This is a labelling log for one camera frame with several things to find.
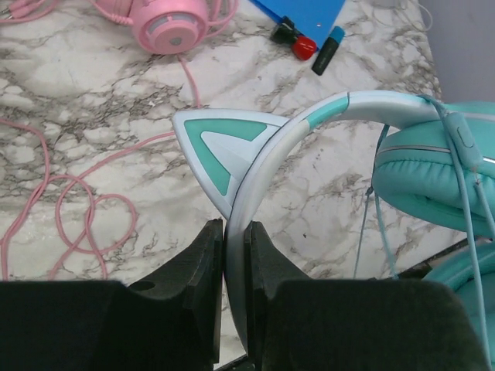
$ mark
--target blue highlighter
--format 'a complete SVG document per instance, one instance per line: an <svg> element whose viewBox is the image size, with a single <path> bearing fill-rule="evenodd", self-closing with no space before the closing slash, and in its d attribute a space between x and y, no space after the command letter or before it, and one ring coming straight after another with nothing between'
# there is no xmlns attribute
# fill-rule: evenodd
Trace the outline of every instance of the blue highlighter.
<svg viewBox="0 0 495 371"><path fill-rule="evenodd" d="M318 76L322 76L323 72L325 72L326 67L329 65L337 49L339 49L340 42L345 35L346 33L341 27L335 26L333 28L311 67L311 70Z"/></svg>

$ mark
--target screw hole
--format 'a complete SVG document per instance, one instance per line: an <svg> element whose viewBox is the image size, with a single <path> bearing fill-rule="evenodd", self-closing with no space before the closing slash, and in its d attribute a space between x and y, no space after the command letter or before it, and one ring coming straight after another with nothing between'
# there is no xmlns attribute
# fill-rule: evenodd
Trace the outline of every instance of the screw hole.
<svg viewBox="0 0 495 371"><path fill-rule="evenodd" d="M129 288L134 291L147 291L155 287L155 284L151 281L137 281Z"/></svg>

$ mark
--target table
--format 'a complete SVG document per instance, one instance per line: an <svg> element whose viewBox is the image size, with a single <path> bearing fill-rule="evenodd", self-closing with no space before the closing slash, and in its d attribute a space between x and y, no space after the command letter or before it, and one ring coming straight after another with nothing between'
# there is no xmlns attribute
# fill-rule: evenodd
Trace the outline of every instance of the table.
<svg viewBox="0 0 495 371"><path fill-rule="evenodd" d="M419 20L419 11L409 9ZM240 108L291 117L348 90L397 90L440 95L423 32L392 11L348 1L336 24L346 38L322 77L311 61L268 39L272 21L241 2L221 36L185 58L206 107ZM155 134L170 131L177 110L193 95L174 56L150 56L129 29L100 17L86 2L66 0L36 22L0 29L0 110L41 130L55 174L80 174L96 162ZM290 259L312 277L351 277L380 125L339 122L308 136L275 176L257 220ZM0 125L0 232L18 215L43 174L39 140ZM194 179L176 141L158 141L86 178L95 195L127 196L138 224L127 243L104 256L108 277L127 284L165 263L220 216ZM11 242L11 279L46 279L67 249L54 223L63 183L53 183ZM83 226L87 195L76 187L62 207L70 239ZM100 247L118 240L130 216L118 200L97 208L92 227ZM457 232L414 220L384 206L391 246L404 270L456 242ZM388 275L376 213L366 224L359 277ZM88 248L85 240L81 246ZM73 254L56 279L101 277L92 255ZM243 352L224 301L221 363Z"/></svg>

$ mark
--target mint green ear cushion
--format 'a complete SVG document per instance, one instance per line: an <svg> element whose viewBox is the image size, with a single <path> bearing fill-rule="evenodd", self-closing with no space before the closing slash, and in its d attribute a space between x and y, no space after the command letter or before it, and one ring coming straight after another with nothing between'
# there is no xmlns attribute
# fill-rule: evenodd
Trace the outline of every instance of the mint green ear cushion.
<svg viewBox="0 0 495 371"><path fill-rule="evenodd" d="M477 249L480 273L485 299L486 326L490 340L490 358L495 360L495 243L488 243ZM480 317L473 281L473 265L469 251L458 253L430 271L423 279L440 282L456 292L457 297L469 316L471 325L480 334Z"/></svg>
<svg viewBox="0 0 495 371"><path fill-rule="evenodd" d="M495 122L467 119L485 161L477 169L495 213ZM474 188L475 175L465 169L474 233L491 236ZM375 159L372 184L377 195L396 209L454 230L466 231L463 205L445 132L440 121L411 126L389 135Z"/></svg>

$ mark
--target blue paper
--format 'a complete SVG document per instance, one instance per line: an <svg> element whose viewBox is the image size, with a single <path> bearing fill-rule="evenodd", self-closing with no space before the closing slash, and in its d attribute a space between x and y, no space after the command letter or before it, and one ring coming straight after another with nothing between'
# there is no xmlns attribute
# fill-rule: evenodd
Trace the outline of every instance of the blue paper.
<svg viewBox="0 0 495 371"><path fill-rule="evenodd" d="M251 0L280 23L287 16L304 36L321 48L345 0Z"/></svg>

